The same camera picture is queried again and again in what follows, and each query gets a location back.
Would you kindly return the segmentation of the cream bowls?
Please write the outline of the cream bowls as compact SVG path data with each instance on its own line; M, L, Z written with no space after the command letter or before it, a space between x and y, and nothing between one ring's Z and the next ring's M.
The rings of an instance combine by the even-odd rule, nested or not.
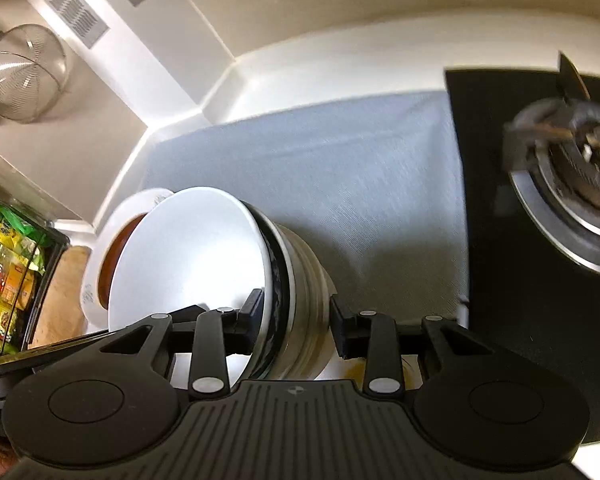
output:
M329 330L329 300L334 282L307 242L273 223L289 273L289 310L285 338L268 370L268 379L312 380L335 352Z

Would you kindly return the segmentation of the blue patterned white bowl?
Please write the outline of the blue patterned white bowl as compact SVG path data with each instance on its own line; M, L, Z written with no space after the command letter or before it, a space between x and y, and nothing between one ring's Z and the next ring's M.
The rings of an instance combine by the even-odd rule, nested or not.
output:
M272 349L280 278L256 217L217 188L188 188L146 214L122 249L109 295L108 328L191 306L242 307L261 289L254 348L226 359L234 384L256 372Z

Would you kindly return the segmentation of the brown round plate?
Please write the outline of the brown round plate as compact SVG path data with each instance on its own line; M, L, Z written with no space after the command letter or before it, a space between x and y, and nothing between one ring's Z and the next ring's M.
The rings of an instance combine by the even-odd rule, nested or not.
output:
M143 214L133 218L123 229L117 232L116 237L106 251L104 260L102 260L102 266L98 274L97 292L100 304L105 310L109 308L112 279L114 278L114 271L121 257L122 250L143 218Z

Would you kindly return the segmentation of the white floral square plate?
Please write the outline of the white floral square plate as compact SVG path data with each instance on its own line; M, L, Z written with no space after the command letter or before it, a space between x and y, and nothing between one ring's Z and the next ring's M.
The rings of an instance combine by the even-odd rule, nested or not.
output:
M151 209L173 194L167 188L148 188L126 198L106 221L95 240L81 285L80 304L82 311L91 325L98 330L108 327L108 312L98 299L97 283L102 260L105 258L111 242L124 226L141 214L146 216Z

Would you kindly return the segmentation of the tan wooden board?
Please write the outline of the tan wooden board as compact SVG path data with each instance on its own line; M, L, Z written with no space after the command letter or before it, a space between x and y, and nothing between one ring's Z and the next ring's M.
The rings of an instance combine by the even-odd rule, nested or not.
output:
M83 246L70 247L62 254L42 303L31 348L56 344L85 333L87 322L80 298L90 255L91 249Z

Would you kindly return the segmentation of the colourful snack packets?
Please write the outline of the colourful snack packets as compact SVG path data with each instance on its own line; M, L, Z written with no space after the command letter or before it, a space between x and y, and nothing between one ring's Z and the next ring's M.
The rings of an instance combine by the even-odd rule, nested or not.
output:
M0 204L0 355L23 345L38 282L45 273L47 236Z

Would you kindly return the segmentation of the grey fabric mat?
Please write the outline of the grey fabric mat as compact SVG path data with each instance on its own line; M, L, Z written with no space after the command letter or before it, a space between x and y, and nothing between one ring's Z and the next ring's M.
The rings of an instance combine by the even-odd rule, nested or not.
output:
M371 96L159 144L144 183L220 188L305 240L340 304L450 318L467 294L460 152L443 91Z

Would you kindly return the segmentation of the black gas stove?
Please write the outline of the black gas stove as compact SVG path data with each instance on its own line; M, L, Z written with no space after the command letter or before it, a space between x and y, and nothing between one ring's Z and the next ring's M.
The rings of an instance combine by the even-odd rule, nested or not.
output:
M541 232L502 168L504 126L557 96L557 76L496 68L444 76L465 183L469 329L573 382L591 409L586 440L598 442L600 274Z

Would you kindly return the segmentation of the metal stove burner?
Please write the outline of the metal stove burner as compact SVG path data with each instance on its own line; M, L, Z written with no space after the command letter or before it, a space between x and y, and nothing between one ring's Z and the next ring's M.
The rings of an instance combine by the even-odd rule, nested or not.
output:
M542 99L503 128L503 170L565 256L600 274L600 104Z

